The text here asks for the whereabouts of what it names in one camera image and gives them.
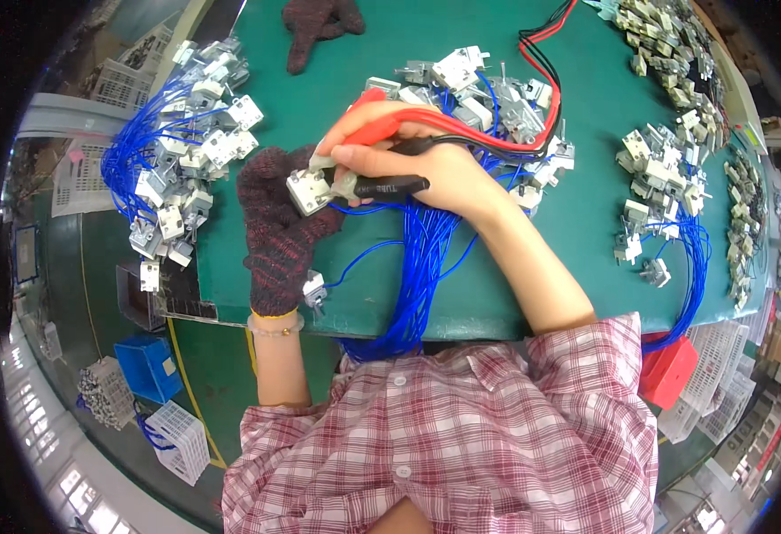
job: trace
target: blue plastic bin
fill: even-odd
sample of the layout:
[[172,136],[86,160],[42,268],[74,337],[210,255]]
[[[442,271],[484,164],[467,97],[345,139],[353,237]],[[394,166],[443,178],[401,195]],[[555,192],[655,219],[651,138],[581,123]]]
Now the blue plastic bin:
[[162,337],[133,336],[114,344],[132,393],[164,404],[183,389],[171,345]]

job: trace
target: yellow floor line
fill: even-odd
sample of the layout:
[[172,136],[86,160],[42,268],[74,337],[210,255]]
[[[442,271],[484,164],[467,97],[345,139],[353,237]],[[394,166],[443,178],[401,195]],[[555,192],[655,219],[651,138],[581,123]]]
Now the yellow floor line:
[[88,281],[85,276],[85,240],[82,239],[82,214],[78,215],[78,257],[82,264],[82,288],[85,290],[85,307],[88,309],[88,321],[90,321],[90,332],[94,334],[94,345],[97,346],[97,354],[102,360],[100,351],[100,342],[97,340],[97,329],[94,328],[94,316],[90,313],[90,300],[88,300]]
[[251,330],[245,329],[245,339],[248,340],[248,355],[251,356],[251,371],[254,371],[254,376],[257,376],[257,352],[254,349],[254,336],[251,334]]
[[191,405],[195,409],[195,413],[197,414],[197,419],[201,420],[203,423],[203,429],[204,432],[207,433],[207,440],[209,441],[209,445],[213,448],[213,452],[215,453],[215,458],[211,459],[209,463],[215,465],[216,467],[220,467],[222,469],[227,468],[227,464],[225,464],[224,459],[221,457],[221,453],[219,453],[219,448],[215,446],[215,442],[213,441],[213,437],[209,434],[209,429],[207,428],[207,422],[203,420],[203,415],[201,415],[201,407],[197,405],[197,400],[195,400],[195,394],[191,392],[191,384],[189,384],[189,377],[185,373],[185,367],[183,366],[183,356],[179,352],[179,344],[177,344],[177,333],[174,331],[174,324],[173,321],[171,321],[171,318],[167,318],[168,321],[168,330],[171,332],[171,344],[174,347],[174,354],[177,355],[177,365],[179,366],[179,373],[180,376],[183,377],[183,384],[185,384],[185,391],[189,394],[189,399],[191,400]]

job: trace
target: red wire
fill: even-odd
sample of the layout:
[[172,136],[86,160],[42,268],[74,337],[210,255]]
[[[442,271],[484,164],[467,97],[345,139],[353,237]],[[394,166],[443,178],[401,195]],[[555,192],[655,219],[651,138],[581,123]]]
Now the red wire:
[[[562,28],[562,25],[565,23],[568,14],[572,12],[572,8],[574,8],[574,5],[577,4],[577,1],[578,0],[572,0],[566,9],[566,12],[553,27],[547,28],[536,35],[527,37],[524,40],[530,44],[537,43],[557,33],[560,28]],[[560,88],[554,82],[554,79],[551,77],[551,75],[548,74],[548,72],[527,53],[526,49],[524,49],[524,43],[519,42],[518,49],[521,51],[521,54],[524,56],[527,62],[533,65],[536,70],[538,70],[540,73],[542,73],[543,76],[546,77],[553,90],[550,107],[548,109],[548,117],[545,120],[545,131],[536,135],[531,144],[518,144],[504,141],[503,139],[493,138],[491,135],[482,133],[479,130],[474,130],[470,126],[462,124],[460,121],[453,119],[452,117],[448,117],[443,113],[419,108],[400,109],[394,113],[388,113],[381,119],[373,121],[368,125],[364,125],[364,127],[362,127],[360,130],[346,138],[343,143],[375,144],[378,141],[386,139],[395,134],[399,129],[401,122],[411,121],[434,126],[450,134],[471,138],[480,141],[481,143],[490,144],[500,149],[512,152],[541,149],[542,145],[545,144],[548,133],[551,131],[551,128],[554,126],[554,122],[556,121],[556,112],[560,107]]]

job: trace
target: red and black glove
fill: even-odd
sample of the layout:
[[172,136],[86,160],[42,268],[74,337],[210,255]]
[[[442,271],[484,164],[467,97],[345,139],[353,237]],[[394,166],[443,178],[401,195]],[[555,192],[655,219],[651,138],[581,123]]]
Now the red and black glove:
[[336,39],[349,32],[361,35],[366,29],[354,0],[289,0],[281,11],[284,26],[292,33],[286,70],[299,74],[308,64],[316,41]]
[[245,220],[251,271],[251,310],[261,317],[287,315],[304,297],[302,288],[313,262],[313,244],[340,230],[344,215],[322,208],[301,218],[289,199],[286,178],[306,168],[316,145],[287,154],[278,147],[255,155],[236,178],[236,195]]

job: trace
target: woman's right hand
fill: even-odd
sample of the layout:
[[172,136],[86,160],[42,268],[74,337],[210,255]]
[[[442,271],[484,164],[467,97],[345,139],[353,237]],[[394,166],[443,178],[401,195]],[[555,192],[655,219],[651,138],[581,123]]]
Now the woman's right hand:
[[318,155],[332,155],[338,163],[335,179],[346,169],[370,178],[416,174],[427,178],[428,190],[415,194],[418,200],[433,208],[441,208],[476,222],[494,214],[503,205],[513,206],[507,192],[477,163],[463,146],[439,144],[421,155],[400,155],[387,151],[396,141],[405,138],[446,134],[439,129],[417,122],[404,122],[391,141],[374,146],[347,145],[343,140],[362,126],[404,108],[428,108],[401,101],[366,103],[332,126],[316,150]]

